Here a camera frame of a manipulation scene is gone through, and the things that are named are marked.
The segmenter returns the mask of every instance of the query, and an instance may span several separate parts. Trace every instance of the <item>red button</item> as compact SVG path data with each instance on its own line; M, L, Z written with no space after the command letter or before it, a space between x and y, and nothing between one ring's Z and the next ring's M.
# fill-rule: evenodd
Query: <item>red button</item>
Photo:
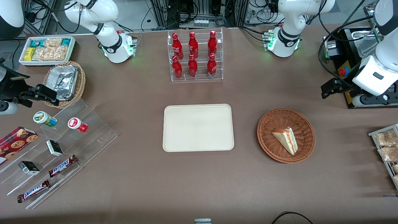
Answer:
M344 76L346 73L347 73L347 70L345 68L342 68L342 69L339 70L339 74L340 75Z

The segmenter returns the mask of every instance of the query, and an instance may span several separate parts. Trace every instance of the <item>cookie box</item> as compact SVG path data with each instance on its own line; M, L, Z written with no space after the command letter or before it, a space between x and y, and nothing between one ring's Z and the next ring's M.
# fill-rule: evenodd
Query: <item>cookie box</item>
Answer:
M43 40L46 38L62 38L62 39L70 39L70 42L68 43L68 50L66 51L66 56L63 61L25 61L25 54L26 51L32 46L32 43L35 41ZM25 65L27 67L30 66L52 66L52 65L57 65L61 64L62 62L68 62L70 57L72 56L73 48L75 46L75 39L72 36L41 36L41 37L29 37L26 39L25 46L23 47L19 62L21 65Z
M18 127L6 137L0 139L0 165L11 159L31 142L38 138L36 132Z

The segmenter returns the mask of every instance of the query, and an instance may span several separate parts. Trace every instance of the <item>small black and white box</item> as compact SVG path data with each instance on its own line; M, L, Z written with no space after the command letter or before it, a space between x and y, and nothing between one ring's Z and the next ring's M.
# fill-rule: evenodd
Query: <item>small black and white box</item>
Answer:
M21 161L18 166L25 174L36 175L40 172L35 164L31 161Z
M58 142L54 140L47 141L47 148L50 150L50 153L55 156L62 156L63 152Z

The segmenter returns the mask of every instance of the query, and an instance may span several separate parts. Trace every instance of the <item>snickers bar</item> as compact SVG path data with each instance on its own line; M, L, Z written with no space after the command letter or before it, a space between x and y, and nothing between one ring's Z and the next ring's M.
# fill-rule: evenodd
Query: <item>snickers bar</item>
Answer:
M30 191L26 192L25 194L19 195L18 196L18 203L24 202L26 199L28 199L30 196L37 194L39 191L45 189L45 188L50 188L50 182L48 180L45 180L42 184L39 186L31 189Z
M76 162L77 158L75 155L72 155L71 157L69 157L67 160L65 160L65 162L59 164L56 168L54 168L53 170L49 171L50 174L50 178L59 174L60 172L62 172L64 169L66 169L68 166L72 165L72 163Z

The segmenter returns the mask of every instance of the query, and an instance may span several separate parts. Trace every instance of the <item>red and white bottle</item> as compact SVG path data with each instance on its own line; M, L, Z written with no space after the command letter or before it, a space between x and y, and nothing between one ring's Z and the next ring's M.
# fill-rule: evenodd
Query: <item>red and white bottle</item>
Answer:
M211 54L216 55L217 53L217 39L216 39L216 32L214 30L210 31L210 39L207 43L208 47L208 55L210 57Z
M193 54L195 56L195 59L199 57L199 47L198 47L198 41L195 38L195 32L190 32L189 33L189 53Z
M211 54L209 59L210 60L207 62L207 76L212 79L216 76L217 62L215 61L214 54Z
M173 60L172 67L173 67L174 76L176 77L176 79L182 79L181 63L178 61L178 58L175 55L173 55L172 60Z
M182 44L179 41L178 35L176 33L173 33L172 37L174 55L177 56L178 60L182 60L184 58L184 53L182 53Z
M189 55L188 67L189 67L189 75L192 78L195 78L198 74L198 63L195 60L194 54Z

